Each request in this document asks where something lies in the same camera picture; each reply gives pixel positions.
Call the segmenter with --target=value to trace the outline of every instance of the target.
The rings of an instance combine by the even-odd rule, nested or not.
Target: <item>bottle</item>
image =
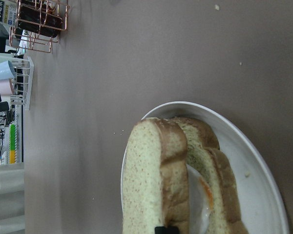
[[[59,34],[60,30],[53,29],[48,26],[61,29],[62,23],[63,20],[60,17],[54,16],[44,11],[40,12],[40,10],[35,9],[32,6],[20,6],[20,16],[17,25],[17,27],[20,29],[55,38]]]
[[[0,0],[0,24],[15,27],[17,4],[12,0]]]

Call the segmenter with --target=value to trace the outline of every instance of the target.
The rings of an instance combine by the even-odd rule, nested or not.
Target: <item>bread crust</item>
[[[203,175],[214,198],[217,197],[214,210],[210,214],[207,234],[247,234],[248,231],[241,221],[235,177],[228,158],[220,151],[215,133],[201,120],[187,117],[176,117],[173,120],[184,130],[188,139],[190,155],[187,163]],[[205,155],[204,159],[200,158],[202,153]],[[209,163],[209,169],[204,168],[207,167],[204,165],[206,162]]]
[[[150,139],[148,128],[152,129],[152,139]],[[144,149],[147,149],[143,154],[137,150],[142,144],[145,146]],[[159,149],[153,150],[156,155],[149,155],[148,152],[153,149],[153,145],[158,145]],[[146,157],[152,159],[146,161],[147,165],[141,165],[138,158],[145,159]],[[147,118],[134,126],[128,139],[123,178],[123,234],[153,234],[154,228],[158,225],[176,226],[180,234],[188,234],[189,194],[186,157],[187,139],[175,122]],[[150,175],[155,178],[154,174],[156,174],[156,178],[159,178],[158,183],[155,184],[148,181]],[[147,186],[141,185],[139,179]],[[146,196],[149,196],[154,190],[157,191],[155,200],[149,201]],[[161,205],[156,206],[159,208],[156,210],[161,214],[157,211],[150,211],[153,208],[144,207],[149,206],[150,202],[161,202]],[[153,222],[150,224],[149,216],[146,214],[147,210],[149,210],[149,216],[152,214],[156,216],[156,220],[153,219],[154,226],[152,227]]]

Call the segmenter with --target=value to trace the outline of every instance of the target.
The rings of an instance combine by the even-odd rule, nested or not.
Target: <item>pink cup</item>
[[[0,94],[1,95],[12,95],[13,85],[11,79],[0,80]]]

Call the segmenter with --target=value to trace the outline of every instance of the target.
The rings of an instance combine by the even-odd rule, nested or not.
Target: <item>white rack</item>
[[[35,65],[29,56],[27,58],[12,58],[11,62],[17,71],[22,71],[22,73],[17,73],[17,76],[23,76],[22,82],[18,82],[17,79],[12,81],[14,90],[11,95],[11,105],[23,105],[25,110],[29,110]]]

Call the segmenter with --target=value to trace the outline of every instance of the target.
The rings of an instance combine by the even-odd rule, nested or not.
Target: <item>bread crumb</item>
[[[245,178],[248,178],[251,175],[251,173],[249,171],[244,173]]]

